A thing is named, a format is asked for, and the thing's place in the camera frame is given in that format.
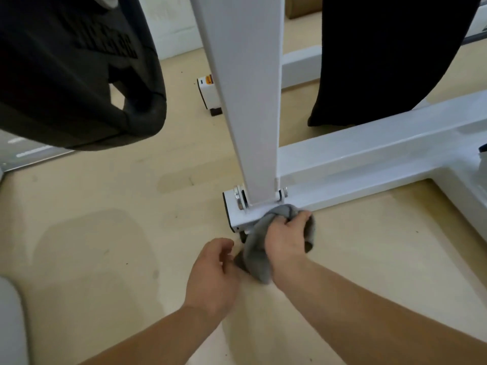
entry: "floor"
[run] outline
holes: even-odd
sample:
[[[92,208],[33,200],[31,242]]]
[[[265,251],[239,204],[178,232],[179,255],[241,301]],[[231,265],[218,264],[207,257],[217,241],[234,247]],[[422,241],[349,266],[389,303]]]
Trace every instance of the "floor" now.
[[[320,42],[320,16],[286,23],[285,51]],[[431,102],[487,89],[487,41],[463,47]],[[178,309],[203,244],[237,240],[222,191],[242,177],[223,116],[195,85],[203,50],[161,62],[160,134],[10,173],[0,187],[0,274],[23,296],[36,365],[75,364]],[[281,145],[308,128],[318,84],[283,92]],[[114,97],[120,103],[120,97]],[[310,257],[382,296],[487,341],[487,244],[430,181],[315,213]],[[343,364],[273,285],[244,278],[190,365]]]

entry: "microfiber towel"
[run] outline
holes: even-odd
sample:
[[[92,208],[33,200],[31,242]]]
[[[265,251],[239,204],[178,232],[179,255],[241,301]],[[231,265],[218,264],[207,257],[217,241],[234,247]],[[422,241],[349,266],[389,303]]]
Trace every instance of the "microfiber towel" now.
[[[279,205],[265,214],[255,224],[252,232],[247,236],[243,250],[235,257],[235,264],[248,272],[262,283],[268,284],[272,280],[271,264],[265,253],[264,241],[267,229],[274,218],[281,215],[291,221],[301,210],[293,205]],[[315,237],[315,218],[310,216],[304,227],[304,250],[308,253],[313,248]]]

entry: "brown cylinder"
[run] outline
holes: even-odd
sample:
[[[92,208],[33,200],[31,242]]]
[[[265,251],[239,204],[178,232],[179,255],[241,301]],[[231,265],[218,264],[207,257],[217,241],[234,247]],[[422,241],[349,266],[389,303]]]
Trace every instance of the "brown cylinder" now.
[[[323,0],[286,0],[286,16],[289,19],[299,18],[321,11]]]

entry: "hand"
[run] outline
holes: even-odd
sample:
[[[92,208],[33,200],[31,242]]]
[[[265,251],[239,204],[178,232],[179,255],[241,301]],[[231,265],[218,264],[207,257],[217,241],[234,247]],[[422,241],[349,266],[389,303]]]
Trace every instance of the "hand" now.
[[[304,251],[304,226],[311,216],[309,211],[301,211],[293,220],[287,222],[277,216],[265,236],[265,252],[271,262],[273,275],[280,267],[306,258]]]
[[[204,245],[187,281],[183,307],[202,309],[216,325],[230,312],[240,288],[238,268],[229,255],[232,247],[226,238]]]

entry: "person's left hand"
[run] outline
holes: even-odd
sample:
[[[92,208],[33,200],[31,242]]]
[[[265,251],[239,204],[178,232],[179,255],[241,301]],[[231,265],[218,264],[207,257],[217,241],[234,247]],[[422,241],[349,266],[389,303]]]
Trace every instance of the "person's left hand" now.
[[[240,288],[230,252],[233,241],[213,239],[204,245],[189,275],[183,306],[203,309],[220,323],[230,312]]]

